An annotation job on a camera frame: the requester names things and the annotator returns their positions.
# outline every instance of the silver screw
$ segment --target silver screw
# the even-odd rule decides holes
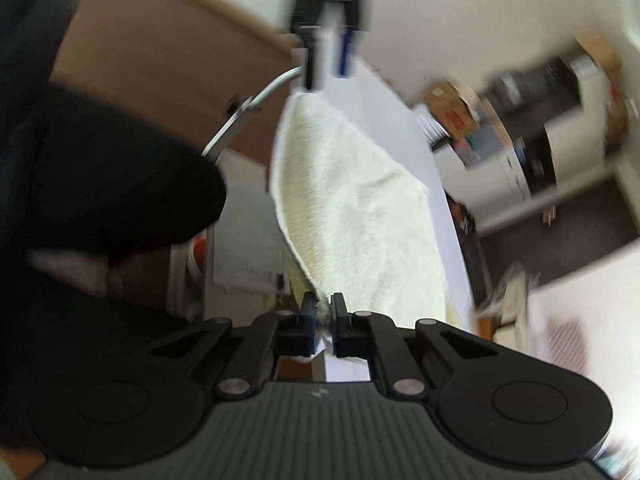
[[[220,391],[227,395],[242,395],[249,391],[251,385],[244,379],[237,377],[231,379],[225,379],[218,383]]]
[[[420,395],[424,391],[424,383],[416,379],[400,379],[394,383],[394,390],[401,395]]]

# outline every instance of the ribbed surface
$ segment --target ribbed surface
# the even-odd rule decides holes
[[[219,405],[183,448],[133,468],[85,471],[49,463],[35,480],[602,480],[584,463],[521,473],[453,447],[418,404],[380,396],[371,383],[270,383]]]

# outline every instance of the dark floor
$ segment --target dark floor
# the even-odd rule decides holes
[[[607,180],[556,207],[548,227],[542,214],[481,239],[495,285],[513,262],[540,285],[574,272],[638,238],[638,230],[615,180]]]

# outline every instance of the brown wooden panel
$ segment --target brown wooden panel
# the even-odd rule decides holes
[[[292,66],[289,56],[194,0],[81,0],[55,77],[121,105],[197,148],[248,96]],[[287,89],[231,147],[268,165]]]

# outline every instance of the cream towel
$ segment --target cream towel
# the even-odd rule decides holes
[[[386,314],[401,327],[446,319],[428,190],[321,95],[289,98],[270,192],[290,250],[324,304],[342,292],[350,312]]]

